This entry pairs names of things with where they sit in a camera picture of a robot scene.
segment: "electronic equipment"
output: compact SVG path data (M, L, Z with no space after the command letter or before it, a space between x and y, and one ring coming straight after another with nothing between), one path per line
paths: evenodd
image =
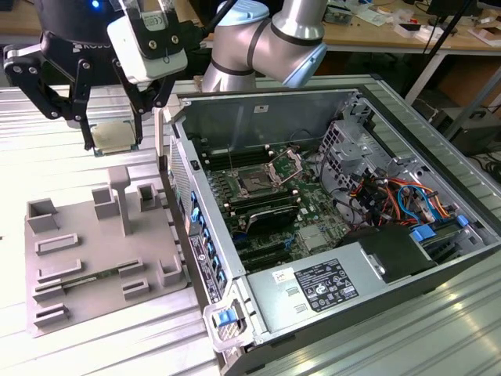
M163 180L223 374L433 290L501 247L499 220L421 143L435 130L414 134L365 86L173 103Z
M433 0L426 13L437 16L435 19L429 19L428 23L432 26L437 25L442 30L447 28L446 19L448 16L454 16L463 7L463 1L458 0ZM472 2L463 16L480 16L482 10L477 7L476 2Z
M0 0L0 12L13 10L14 0Z
M462 110L461 107L444 108L434 116L431 124L444 133ZM500 133L501 120L488 109L480 107L461 125L450 142L465 155L481 154L488 150L489 144Z

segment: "blue cable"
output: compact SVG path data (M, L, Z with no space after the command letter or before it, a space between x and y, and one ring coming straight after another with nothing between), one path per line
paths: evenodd
M433 206L431 205L430 203L430 200L428 200L428 196L424 193L424 191L419 188L418 186L413 186L412 184L409 184L407 186L403 186L402 188L400 188L400 190L398 191L397 193L397 199L398 199L398 206L400 206L400 208L402 209L403 212L405 212L406 214L410 215L411 217L413 217L418 224L421 224L421 221L419 219L419 217L417 215L415 215L414 213L412 213L411 211L408 211L403 202L402 202L402 191L404 188L406 187L411 187L411 188L414 188L417 192L421 193L421 196L423 196L423 199L424 201L426 202L426 205L428 206L428 209L430 210L430 213L433 215L433 217L435 218L435 220L440 220L441 218L437 218L435 212L434 212L434 209L433 209Z

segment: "workbench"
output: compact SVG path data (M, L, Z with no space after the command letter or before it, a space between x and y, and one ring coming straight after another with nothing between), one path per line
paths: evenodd
M146 9L155 9L157 0L145 0L145 5ZM403 0L396 0L385 7L392 10L411 9L422 24L427 24L431 18L414 5L405 4ZM181 21L198 19L189 0L175 0L175 8ZM395 33L390 25L376 27L357 17L353 18L349 26L324 23L324 27L326 30L324 42L330 51L421 54L425 46L425 43L416 38L403 38ZM409 91L405 98L409 103L412 103L423 90L447 55L501 56L501 48L493 48L475 38L468 33L470 27L458 26L457 28L458 33L445 41ZM38 43L40 33L37 13L34 6L28 2L18 0L12 12L0 12L0 45L35 44ZM212 36L207 40L208 47L211 47L211 39Z
M395 92L368 75L313 78L308 85L364 85L419 134L424 120L401 105ZM271 87L259 80L259 87ZM194 90L191 81L174 93ZM130 116L120 87L92 91L91 121ZM132 192L152 183L162 193L156 164L153 119L145 121L138 151L94 157L81 133L64 120L50 121L19 89L0 88L0 374L163 374L215 376L218 361L207 336L193 287L33 339L25 331L24 214L26 201L51 197L55 206L92 199L106 184L106 169L127 165ZM436 132L422 137L476 197L501 217L499 195L489 193L466 158L440 147ZM170 134L164 127L164 144ZM392 132L381 134L392 150L407 150ZM501 253L477 264L436 291L398 305L359 325L272 362L256 375L499 374L501 346Z

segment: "motherboard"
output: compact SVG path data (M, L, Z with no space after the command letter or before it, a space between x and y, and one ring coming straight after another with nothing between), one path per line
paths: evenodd
M250 273L328 251L350 230L307 153L261 146L206 155L212 193Z

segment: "pcie slot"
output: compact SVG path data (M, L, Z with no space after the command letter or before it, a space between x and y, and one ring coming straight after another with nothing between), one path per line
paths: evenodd
M291 198L292 194L290 192L277 192L277 193L271 193L267 194L265 196L260 196L260 197L251 197L247 198L244 200L238 200L235 202L231 202L231 208L232 209L239 209L239 208L245 208L247 206L251 206L253 204L263 204L269 201L275 201L279 199L284 199L284 198Z
M253 251L241 253L241 254L239 254L239 256L240 256L240 260L246 261L249 259L255 259L259 256L263 256L263 255L266 255L268 253L282 251L283 248L284 248L283 243L278 243L278 244L271 245L269 247L254 249Z
M245 269L253 271L256 269L263 269L267 266L273 266L277 262L285 262L289 260L290 260L290 253L287 251L280 251L273 253L271 255L267 255L257 260L249 260L243 262L243 266L245 267Z

